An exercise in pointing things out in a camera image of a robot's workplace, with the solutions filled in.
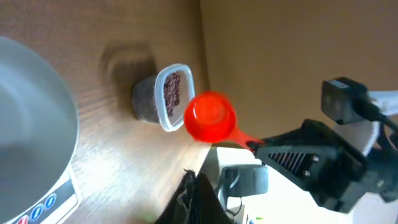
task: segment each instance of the red scoop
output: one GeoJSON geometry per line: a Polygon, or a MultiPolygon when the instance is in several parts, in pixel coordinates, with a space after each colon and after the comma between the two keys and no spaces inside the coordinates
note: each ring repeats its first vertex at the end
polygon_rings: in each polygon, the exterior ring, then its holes
{"type": "Polygon", "coordinates": [[[230,140],[245,149],[246,143],[263,141],[244,134],[237,125],[236,113],[231,103],[221,94],[208,91],[189,102],[184,123],[187,131],[196,140],[217,143],[230,140]]]}

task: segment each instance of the kitchen scale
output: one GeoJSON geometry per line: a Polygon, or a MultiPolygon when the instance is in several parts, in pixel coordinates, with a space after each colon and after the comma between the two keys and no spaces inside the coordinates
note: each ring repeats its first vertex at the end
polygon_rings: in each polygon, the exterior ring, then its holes
{"type": "Polygon", "coordinates": [[[42,57],[0,37],[0,223],[63,223],[79,206],[79,113],[42,57]]]}
{"type": "Polygon", "coordinates": [[[66,171],[44,197],[18,217],[5,224],[61,224],[78,208],[81,198],[72,167],[66,171]]]}

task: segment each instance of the screw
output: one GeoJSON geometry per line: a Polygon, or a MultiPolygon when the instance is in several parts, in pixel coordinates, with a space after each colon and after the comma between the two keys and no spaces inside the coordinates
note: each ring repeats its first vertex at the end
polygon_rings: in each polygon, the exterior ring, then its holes
{"type": "Polygon", "coordinates": [[[311,176],[311,172],[308,170],[304,171],[304,177],[310,177],[311,176]]]}
{"type": "Polygon", "coordinates": [[[377,183],[377,187],[381,188],[384,185],[384,180],[379,180],[379,182],[377,183]]]}
{"type": "Polygon", "coordinates": [[[314,162],[319,162],[319,157],[318,157],[318,156],[313,156],[313,157],[312,157],[312,161],[314,161],[314,162]]]}

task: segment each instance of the wooden table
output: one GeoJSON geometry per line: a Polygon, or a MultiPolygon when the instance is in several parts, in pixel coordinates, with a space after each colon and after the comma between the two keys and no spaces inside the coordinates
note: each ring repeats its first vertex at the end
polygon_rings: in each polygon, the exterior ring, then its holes
{"type": "Polygon", "coordinates": [[[131,87],[173,63],[208,87],[199,0],[0,0],[0,35],[32,48],[80,108],[72,159],[83,198],[67,223],[152,222],[207,144],[134,119],[131,87]]]}

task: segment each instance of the white container rim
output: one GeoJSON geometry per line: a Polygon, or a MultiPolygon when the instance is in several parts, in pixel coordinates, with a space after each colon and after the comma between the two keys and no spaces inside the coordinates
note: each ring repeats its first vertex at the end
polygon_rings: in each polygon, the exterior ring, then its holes
{"type": "Polygon", "coordinates": [[[166,78],[170,74],[173,74],[174,72],[183,72],[185,74],[185,77],[187,78],[188,99],[191,100],[195,96],[195,87],[193,85],[192,72],[188,67],[188,65],[176,63],[163,69],[158,74],[158,76],[156,77],[155,88],[154,88],[155,103],[156,103],[157,115],[159,117],[159,123],[161,127],[167,132],[176,131],[184,123],[183,113],[182,113],[181,117],[179,117],[176,120],[176,122],[172,124],[170,122],[166,109],[166,102],[164,98],[164,83],[166,81],[166,78]]]}

